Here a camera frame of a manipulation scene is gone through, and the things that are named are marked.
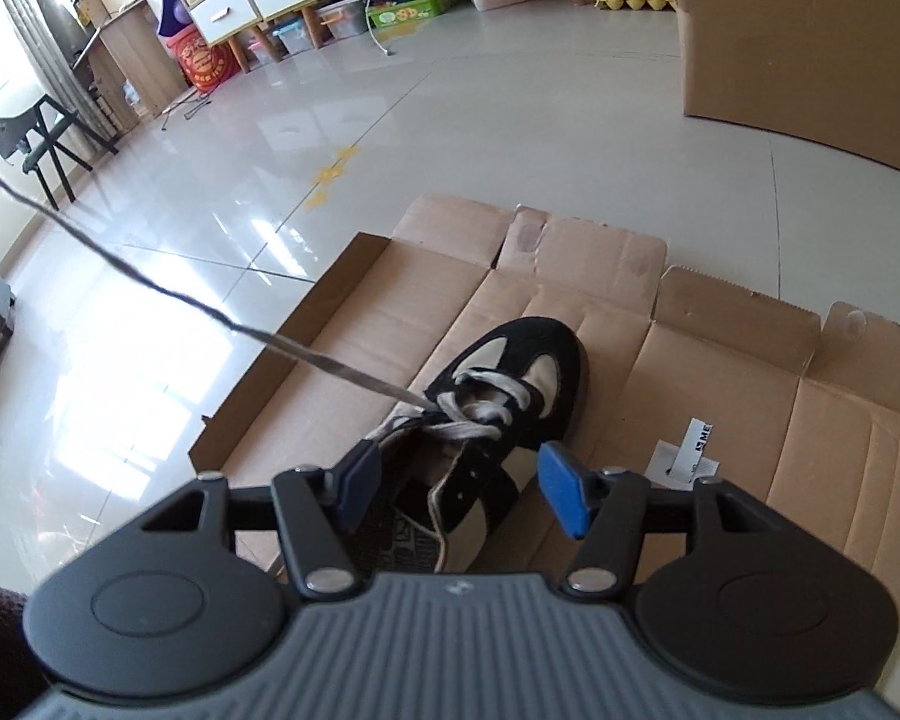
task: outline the green box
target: green box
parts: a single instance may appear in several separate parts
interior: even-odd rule
[[[370,20],[377,28],[396,23],[432,19],[452,8],[460,0],[410,0],[397,5],[382,5],[370,9]]]

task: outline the shoe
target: shoe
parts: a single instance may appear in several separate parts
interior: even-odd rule
[[[557,319],[522,317],[468,346],[367,438],[384,458],[380,490],[351,560],[373,570],[466,570],[536,474],[536,450],[562,440],[586,389],[586,353]]]

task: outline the cardboard flap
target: cardboard flap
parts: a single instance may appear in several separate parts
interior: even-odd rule
[[[394,239],[489,268],[514,212],[460,197],[425,194],[410,204]]]
[[[900,412],[900,325],[834,303],[807,376]]]
[[[563,284],[648,317],[666,259],[660,238],[520,207],[497,269]]]
[[[388,245],[387,238],[357,233],[277,333],[308,346],[312,344]],[[203,432],[190,448],[195,471],[223,467],[295,365],[296,360],[270,349],[260,353],[213,418],[204,418]]]
[[[655,319],[797,374],[820,339],[812,311],[680,266],[660,279]]]

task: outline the chair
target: chair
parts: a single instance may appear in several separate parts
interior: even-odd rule
[[[49,105],[58,113],[58,117],[56,117],[56,121],[53,123],[52,127],[47,127],[47,123],[43,118],[43,112],[41,110],[43,105]],[[60,165],[60,157],[57,152],[62,151],[76,162],[77,165],[83,167],[84,170],[93,170],[92,165],[59,142],[60,137],[70,127],[77,127],[80,132],[95,143],[98,143],[111,154],[118,153],[117,148],[113,146],[111,141],[107,141],[98,135],[98,133],[88,127],[85,122],[82,122],[79,117],[77,117],[76,113],[68,111],[63,105],[49,95],[43,95],[40,100],[37,100],[36,103],[34,103],[32,108],[24,111],[19,116],[14,116],[10,119],[0,119],[0,156],[4,159],[10,159],[16,151],[20,151],[24,154],[24,163],[22,165],[23,172],[36,173],[36,177],[40,180],[40,186],[43,187],[43,191],[47,195],[50,205],[57,211],[59,211],[60,208],[58,204],[56,204],[53,192],[50,191],[50,186],[47,184],[47,180],[45,179],[42,170],[40,170],[40,159],[45,154],[50,153],[50,159],[53,160],[56,174],[59,176],[60,183],[63,185],[63,190],[66,191],[70,202],[77,202],[77,198],[74,196],[74,190],[67,180],[63,165]],[[31,131],[40,136],[40,143],[36,146],[29,141],[28,135]]]

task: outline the flattened cardboard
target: flattened cardboard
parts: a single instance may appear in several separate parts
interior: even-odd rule
[[[653,318],[797,374],[820,340],[812,311],[679,266],[660,279]]]
[[[497,269],[563,284],[649,316],[666,253],[660,238],[521,207]]]
[[[489,268],[500,252],[511,211],[446,194],[425,194],[397,223],[394,240]]]
[[[679,0],[683,111],[900,168],[900,0]]]
[[[663,241],[528,208],[428,197],[398,234],[358,236],[285,332],[422,391],[487,330],[556,317],[589,359],[567,437],[585,464],[642,472],[657,442],[679,445],[691,418],[706,420],[722,476],[874,572],[900,611],[898,325],[835,304],[821,334],[816,314],[725,281],[682,268],[660,278]],[[391,406],[265,353],[209,421],[194,466],[222,466],[234,485],[331,466]],[[274,536],[239,541],[262,565],[278,554]],[[683,548],[648,538],[638,577]],[[553,576],[576,549],[531,483],[472,570]]]
[[[808,375],[900,412],[900,325],[834,303]]]

